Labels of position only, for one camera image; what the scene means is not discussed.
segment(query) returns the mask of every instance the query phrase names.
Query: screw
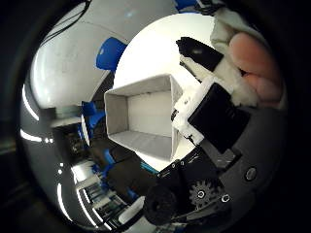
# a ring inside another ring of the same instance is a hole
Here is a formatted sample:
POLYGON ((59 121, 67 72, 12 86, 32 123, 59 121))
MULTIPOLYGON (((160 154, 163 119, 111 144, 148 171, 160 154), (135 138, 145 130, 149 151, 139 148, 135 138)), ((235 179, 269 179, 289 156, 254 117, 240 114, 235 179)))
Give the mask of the screw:
POLYGON ((222 197, 222 202, 228 202, 230 200, 230 196, 228 194, 225 194, 223 197, 222 197))
POLYGON ((257 170, 255 167, 251 167, 249 168, 249 170, 247 170, 246 174, 245 174, 245 179, 246 181, 250 182, 252 181, 257 175, 257 170))
POLYGON ((205 196, 205 192, 204 192, 204 191, 199 190, 199 191, 197 192, 197 197, 198 197, 198 198, 202 199, 204 196, 205 196))

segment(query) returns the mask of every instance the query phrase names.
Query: desk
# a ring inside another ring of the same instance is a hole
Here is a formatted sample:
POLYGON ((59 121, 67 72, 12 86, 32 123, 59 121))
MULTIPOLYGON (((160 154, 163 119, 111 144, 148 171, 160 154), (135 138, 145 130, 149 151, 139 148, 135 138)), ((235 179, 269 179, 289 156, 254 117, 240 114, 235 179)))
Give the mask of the desk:
MULTIPOLYGON (((196 85, 193 76, 179 65, 180 54, 176 41, 192 37, 210 47, 214 18, 200 14, 176 14, 163 17, 140 31, 125 49, 115 74, 114 87, 137 82, 164 73, 171 74, 182 89, 196 85)), ((193 149, 193 144, 183 138, 173 160, 181 159, 193 149)), ((170 164, 143 153, 136 152, 158 171, 170 164)))

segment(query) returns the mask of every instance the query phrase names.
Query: cardboard box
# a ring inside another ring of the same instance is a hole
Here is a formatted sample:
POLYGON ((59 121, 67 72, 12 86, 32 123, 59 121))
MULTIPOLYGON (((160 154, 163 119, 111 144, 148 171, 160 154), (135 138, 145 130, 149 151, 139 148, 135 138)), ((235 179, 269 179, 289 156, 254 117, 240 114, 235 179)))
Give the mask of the cardboard box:
POLYGON ((171 114, 182 94, 168 74, 106 91, 108 137, 130 150, 170 161, 180 140, 171 114))

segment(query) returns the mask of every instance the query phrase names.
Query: black mechanical part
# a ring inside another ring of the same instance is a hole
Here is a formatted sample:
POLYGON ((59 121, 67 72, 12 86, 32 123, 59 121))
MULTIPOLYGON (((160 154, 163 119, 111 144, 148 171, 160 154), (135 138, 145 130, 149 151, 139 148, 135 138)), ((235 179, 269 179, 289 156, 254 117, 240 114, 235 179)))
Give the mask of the black mechanical part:
POLYGON ((187 222, 198 222, 204 220, 209 226, 222 224, 230 219, 231 203, 222 202, 218 196, 212 201, 212 205, 208 208, 203 208, 198 212, 193 212, 187 216, 187 222))
POLYGON ((195 73, 193 72, 193 70, 185 62, 180 61, 179 64, 181 66, 183 66, 186 70, 188 70, 195 77, 195 73))
POLYGON ((217 10, 223 7, 225 7, 225 4, 222 4, 222 3, 217 3, 217 4, 208 3, 208 6, 205 6, 205 7, 200 7, 198 4, 196 4, 194 6, 194 9, 196 11, 199 11, 204 16, 213 16, 217 10))
POLYGON ((250 114, 236 108, 222 86, 213 83, 189 117, 193 125, 219 152, 230 149, 246 127, 250 114))
POLYGON ((214 186, 222 186, 218 179, 217 167, 202 147, 196 147, 181 160, 181 163, 185 164, 182 166, 182 172, 188 188, 191 188, 198 181, 205 180, 214 186))
POLYGON ((176 160, 157 174, 157 183, 167 187, 177 198, 179 205, 176 209, 176 215, 192 210, 188 196, 189 189, 181 167, 181 162, 176 160))
POLYGON ((255 167, 250 167, 245 174, 245 179, 248 182, 253 181, 257 176, 257 169, 255 167))
POLYGON ((217 190, 206 181, 196 182, 190 190, 191 203, 201 209, 217 197, 217 190))
MULTIPOLYGON (((220 198, 220 189, 223 185, 218 178, 217 167, 204 150, 197 147, 184 159, 175 161, 158 173, 157 185, 146 195, 146 219, 155 225, 186 219, 189 213, 220 198), (170 200, 170 204, 163 200, 164 197, 170 200)), ((211 210, 212 214, 216 212, 216 209, 211 210)))
POLYGON ((152 187, 144 203, 144 215, 154 225, 163 225, 177 212, 176 195, 163 185, 152 187))
POLYGON ((203 140, 200 146, 209 155, 218 169, 218 174, 222 174, 233 166, 242 156, 241 152, 236 149, 226 150, 220 153, 209 141, 203 140))
POLYGON ((224 57, 213 48, 190 37, 182 37, 176 44, 181 55, 190 57, 194 62, 212 72, 224 57))
POLYGON ((220 176, 232 201, 243 198, 245 193, 257 192, 270 182, 286 141, 284 113, 270 108, 243 108, 243 111, 252 117, 233 147, 241 152, 241 158, 220 176), (245 175, 252 167, 256 168, 256 176, 250 182, 245 175))
POLYGON ((172 120, 172 121, 174 120, 176 114, 178 114, 178 111, 174 109, 174 111, 173 111, 173 113, 172 113, 172 115, 171 115, 171 120, 172 120))

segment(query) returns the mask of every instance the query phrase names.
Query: blue chair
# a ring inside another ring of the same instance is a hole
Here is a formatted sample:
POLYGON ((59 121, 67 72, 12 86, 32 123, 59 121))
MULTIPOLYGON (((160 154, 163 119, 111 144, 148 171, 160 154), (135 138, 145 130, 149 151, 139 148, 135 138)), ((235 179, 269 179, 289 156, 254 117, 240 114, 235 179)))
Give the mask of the blue chair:
MULTIPOLYGON (((86 129, 89 138, 93 137, 93 129, 98 121, 106 115, 105 111, 97 112, 93 102, 82 102, 82 114, 86 119, 86 129)), ((78 134, 81 138, 84 137, 81 127, 78 127, 78 134)))
POLYGON ((93 174, 99 173, 100 172, 100 168, 97 164, 93 164, 90 166, 91 172, 93 174))
POLYGON ((107 39, 96 57, 96 67, 102 70, 116 72, 119 60, 126 48, 126 44, 118 39, 111 37, 107 39))
POLYGON ((110 154, 109 149, 104 149, 104 157, 108 164, 115 165, 117 163, 114 157, 110 154))
POLYGON ((104 170, 101 172, 101 175, 103 176, 103 178, 107 178, 108 173, 110 170, 112 170, 114 168, 115 164, 108 164, 104 170))
POLYGON ((194 6, 197 3, 196 0, 175 0, 175 2, 177 3, 177 11, 180 11, 186 7, 194 6))

